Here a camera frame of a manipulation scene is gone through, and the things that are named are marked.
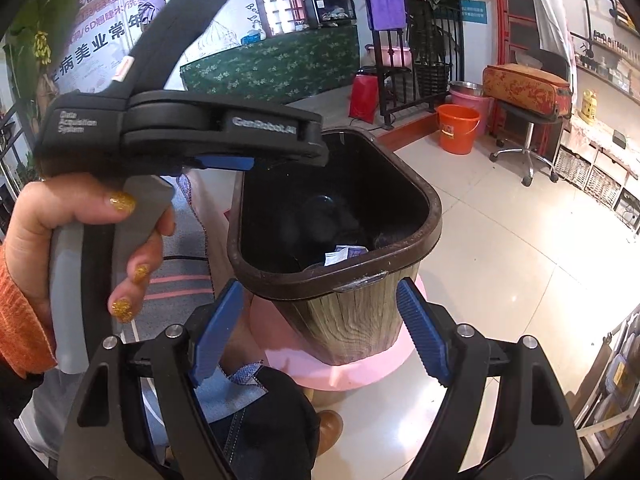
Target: pink round base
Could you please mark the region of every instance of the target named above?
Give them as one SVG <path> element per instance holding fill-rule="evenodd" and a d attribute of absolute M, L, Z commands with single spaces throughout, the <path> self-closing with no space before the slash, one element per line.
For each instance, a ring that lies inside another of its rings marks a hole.
<path fill-rule="evenodd" d="M 415 285 L 426 297 L 420 276 Z M 302 350 L 299 336 L 271 301 L 254 298 L 250 323 L 269 365 L 292 377 L 300 386 L 314 390 L 340 392 L 375 383 L 396 370 L 415 348 L 403 324 L 398 339 L 388 350 L 346 365 L 331 366 Z"/>

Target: orange bucket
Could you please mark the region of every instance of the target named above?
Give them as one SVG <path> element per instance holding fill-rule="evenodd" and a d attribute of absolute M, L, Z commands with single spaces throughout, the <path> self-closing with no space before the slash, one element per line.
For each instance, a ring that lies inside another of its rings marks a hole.
<path fill-rule="evenodd" d="M 476 140 L 476 126 L 480 114 L 459 105 L 440 105 L 436 108 L 440 122 L 440 147 L 449 153 L 466 155 Z"/>

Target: red suitcase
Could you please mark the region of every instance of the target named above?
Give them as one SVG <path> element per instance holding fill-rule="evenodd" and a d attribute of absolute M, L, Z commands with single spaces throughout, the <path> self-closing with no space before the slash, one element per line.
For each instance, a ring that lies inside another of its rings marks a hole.
<path fill-rule="evenodd" d="M 489 65 L 482 72 L 484 95 L 535 112 L 548 120 L 571 114 L 571 87 L 557 75 L 526 65 Z"/>

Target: chrome stool base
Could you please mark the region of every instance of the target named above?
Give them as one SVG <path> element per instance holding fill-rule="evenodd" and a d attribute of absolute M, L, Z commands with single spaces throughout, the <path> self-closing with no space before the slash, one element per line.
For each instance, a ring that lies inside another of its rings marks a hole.
<path fill-rule="evenodd" d="M 498 155 L 502 155 L 503 153 L 521 153 L 527 159 L 527 174 L 522 179 L 522 185 L 529 187 L 533 181 L 533 164 L 531 162 L 531 157 L 539 160 L 543 164 L 546 164 L 550 169 L 551 173 L 549 174 L 549 180 L 551 182 L 558 181 L 558 174 L 556 173 L 556 169 L 551 161 L 546 159 L 545 157 L 538 155 L 536 152 L 531 150 L 531 137 L 533 136 L 533 123 L 529 123 L 527 127 L 527 139 L 525 140 L 524 146 L 522 148 L 509 148 L 506 150 L 498 150 L 497 152 L 493 152 L 489 155 L 489 160 L 495 162 L 498 160 Z"/>

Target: fingernail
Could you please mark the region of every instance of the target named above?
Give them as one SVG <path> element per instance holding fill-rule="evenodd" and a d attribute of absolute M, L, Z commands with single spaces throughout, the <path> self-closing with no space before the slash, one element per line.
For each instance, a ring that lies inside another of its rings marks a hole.
<path fill-rule="evenodd" d="M 121 323 L 128 323 L 133 319 L 131 302 L 127 298 L 120 298 L 111 303 L 111 310 L 113 310 L 113 315 Z"/>
<path fill-rule="evenodd" d="M 109 203 L 116 211 L 132 213 L 136 208 L 136 199 L 124 191 L 115 191 L 109 197 Z"/>
<path fill-rule="evenodd" d="M 147 264 L 138 265 L 133 271 L 133 283 L 142 282 L 149 275 L 150 267 Z"/>

